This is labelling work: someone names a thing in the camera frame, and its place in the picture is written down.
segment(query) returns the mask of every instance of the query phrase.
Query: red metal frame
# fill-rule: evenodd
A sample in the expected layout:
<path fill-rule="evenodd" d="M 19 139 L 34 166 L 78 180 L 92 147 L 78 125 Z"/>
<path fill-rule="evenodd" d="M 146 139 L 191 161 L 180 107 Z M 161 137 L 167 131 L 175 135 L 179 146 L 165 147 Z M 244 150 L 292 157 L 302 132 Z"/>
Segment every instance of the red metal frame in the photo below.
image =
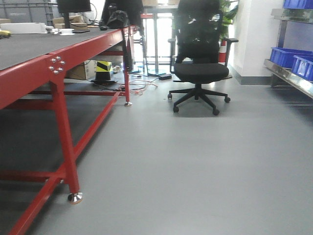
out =
<path fill-rule="evenodd" d="M 31 225 L 32 221 L 48 200 L 50 195 L 59 183 L 66 183 L 71 193 L 79 192 L 79 182 L 76 169 L 76 159 L 86 147 L 96 130 L 108 115 L 116 103 L 119 96 L 125 96 L 126 102 L 130 101 L 129 77 L 124 69 L 125 91 L 124 92 L 64 92 L 64 76 L 67 70 L 94 57 L 98 54 L 124 55 L 120 51 L 105 52 L 117 43 L 123 42 L 125 35 L 127 52 L 132 51 L 132 34 L 134 27 L 117 29 L 104 33 L 95 38 L 83 41 L 78 44 L 53 51 L 47 55 L 40 56 L 17 66 L 0 71 L 0 109 L 45 109 L 54 110 L 56 114 L 59 138 L 62 146 L 64 162 L 55 172 L 34 172 L 34 171 L 0 171 L 0 180 L 15 180 L 29 182 L 45 182 L 35 199 L 31 202 L 27 210 L 16 222 L 10 235 L 22 235 Z M 52 100 L 22 100 L 26 94 L 41 85 L 49 82 Z M 109 95 L 111 100 L 104 107 L 102 112 L 95 119 L 93 124 L 74 146 L 67 114 L 65 95 Z"/>

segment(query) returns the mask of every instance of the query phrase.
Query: blue plastic bin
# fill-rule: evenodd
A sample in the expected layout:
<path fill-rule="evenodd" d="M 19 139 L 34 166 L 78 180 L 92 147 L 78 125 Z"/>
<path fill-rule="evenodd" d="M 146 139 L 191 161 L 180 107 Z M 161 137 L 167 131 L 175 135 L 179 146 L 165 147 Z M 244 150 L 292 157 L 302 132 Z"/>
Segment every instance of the blue plastic bin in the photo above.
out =
<path fill-rule="evenodd" d="M 285 0 L 287 9 L 313 9 L 313 0 Z"/>
<path fill-rule="evenodd" d="M 272 47 L 272 53 L 269 60 L 280 65 L 281 67 L 291 69 L 294 61 L 294 55 L 313 56 L 313 51 Z"/>
<path fill-rule="evenodd" d="M 295 56 L 291 72 L 308 80 L 313 81 L 313 56 Z"/>

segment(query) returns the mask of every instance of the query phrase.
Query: black bag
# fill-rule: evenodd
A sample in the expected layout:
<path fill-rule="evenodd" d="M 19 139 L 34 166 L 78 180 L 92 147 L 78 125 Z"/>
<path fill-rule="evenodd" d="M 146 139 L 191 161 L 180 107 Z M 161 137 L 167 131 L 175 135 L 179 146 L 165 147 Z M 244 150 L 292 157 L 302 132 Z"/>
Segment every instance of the black bag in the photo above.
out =
<path fill-rule="evenodd" d="M 125 28 L 130 26 L 126 11 L 114 11 L 107 22 L 109 28 Z"/>

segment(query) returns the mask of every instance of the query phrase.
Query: wall baseboard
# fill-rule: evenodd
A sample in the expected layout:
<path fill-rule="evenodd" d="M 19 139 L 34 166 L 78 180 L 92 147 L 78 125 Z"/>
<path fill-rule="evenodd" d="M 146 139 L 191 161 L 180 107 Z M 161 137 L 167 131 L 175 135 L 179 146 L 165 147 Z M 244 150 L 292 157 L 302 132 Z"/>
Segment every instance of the wall baseboard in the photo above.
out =
<path fill-rule="evenodd" d="M 267 76 L 240 76 L 230 65 L 229 72 L 237 79 L 240 85 L 270 85 L 271 77 Z"/>

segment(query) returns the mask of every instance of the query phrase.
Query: chair seat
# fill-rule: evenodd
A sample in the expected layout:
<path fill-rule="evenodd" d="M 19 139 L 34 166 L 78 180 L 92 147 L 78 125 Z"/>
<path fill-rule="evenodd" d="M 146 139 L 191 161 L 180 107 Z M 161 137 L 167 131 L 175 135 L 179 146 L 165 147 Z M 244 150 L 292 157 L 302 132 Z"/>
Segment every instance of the chair seat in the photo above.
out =
<path fill-rule="evenodd" d="M 229 70 L 221 64 L 181 63 L 174 65 L 175 75 L 184 82 L 207 84 L 226 78 Z"/>

